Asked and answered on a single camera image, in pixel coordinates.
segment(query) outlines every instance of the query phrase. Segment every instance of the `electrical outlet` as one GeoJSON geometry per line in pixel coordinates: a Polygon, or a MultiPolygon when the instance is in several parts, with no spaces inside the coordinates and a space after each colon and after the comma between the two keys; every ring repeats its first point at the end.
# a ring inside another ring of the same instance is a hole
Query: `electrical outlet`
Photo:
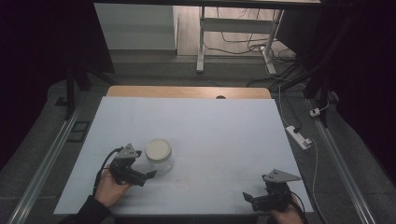
{"type": "Polygon", "coordinates": [[[309,138],[305,139],[300,133],[295,133],[294,132],[294,127],[289,126],[286,128],[286,131],[288,131],[288,134],[294,139],[294,141],[297,143],[297,145],[302,149],[306,150],[311,147],[311,140],[309,138]]]}
{"type": "Polygon", "coordinates": [[[317,115],[320,115],[320,110],[318,108],[310,110],[309,114],[311,115],[311,117],[316,117],[317,115]]]}

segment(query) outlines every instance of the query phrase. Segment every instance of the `white table leg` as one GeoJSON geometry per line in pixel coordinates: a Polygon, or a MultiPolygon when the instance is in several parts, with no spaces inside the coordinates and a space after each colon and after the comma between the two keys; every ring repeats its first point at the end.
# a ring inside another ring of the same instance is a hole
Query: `white table leg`
{"type": "Polygon", "coordinates": [[[262,56],[264,57],[265,66],[267,66],[269,75],[275,75],[276,74],[276,70],[274,68],[274,65],[271,62],[270,50],[271,50],[271,46],[272,46],[272,44],[274,42],[274,38],[275,38],[275,35],[276,35],[277,27],[279,25],[282,13],[283,13],[283,10],[279,10],[276,13],[276,16],[275,16],[275,19],[274,19],[274,24],[272,26],[270,36],[268,37],[267,45],[265,46],[264,50],[262,51],[262,56]]]}
{"type": "Polygon", "coordinates": [[[205,32],[205,7],[200,7],[200,34],[197,56],[197,73],[204,72],[204,32],[205,32]]]}

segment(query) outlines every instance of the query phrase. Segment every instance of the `power strip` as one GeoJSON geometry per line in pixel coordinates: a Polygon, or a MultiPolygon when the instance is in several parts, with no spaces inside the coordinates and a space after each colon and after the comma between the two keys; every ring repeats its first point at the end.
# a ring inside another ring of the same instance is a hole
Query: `power strip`
{"type": "Polygon", "coordinates": [[[288,134],[294,139],[294,141],[297,143],[297,145],[302,149],[306,150],[311,147],[311,139],[309,138],[303,138],[303,136],[300,133],[295,133],[294,132],[295,128],[293,126],[289,126],[286,128],[286,131],[288,131],[288,134]]]}

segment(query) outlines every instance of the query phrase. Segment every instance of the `black sleeve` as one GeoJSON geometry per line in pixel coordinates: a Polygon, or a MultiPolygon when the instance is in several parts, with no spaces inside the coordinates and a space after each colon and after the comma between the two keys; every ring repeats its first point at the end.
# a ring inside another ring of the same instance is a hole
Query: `black sleeve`
{"type": "Polygon", "coordinates": [[[60,224],[99,224],[103,219],[110,216],[110,214],[111,212],[108,208],[90,195],[75,216],[64,218],[60,224]]]}

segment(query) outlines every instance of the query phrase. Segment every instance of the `white tabletop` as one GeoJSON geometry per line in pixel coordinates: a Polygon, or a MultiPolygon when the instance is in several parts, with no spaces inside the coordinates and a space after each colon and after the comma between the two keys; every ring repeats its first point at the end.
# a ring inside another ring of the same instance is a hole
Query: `white tabletop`
{"type": "MultiPolygon", "coordinates": [[[[274,100],[104,97],[54,213],[78,212],[111,150],[157,137],[171,144],[173,169],[131,187],[114,214],[256,214],[243,191],[266,194],[273,169],[300,176],[274,100]]],[[[144,154],[132,168],[149,170],[144,154]]],[[[313,211],[304,183],[289,186],[313,211]]]]}

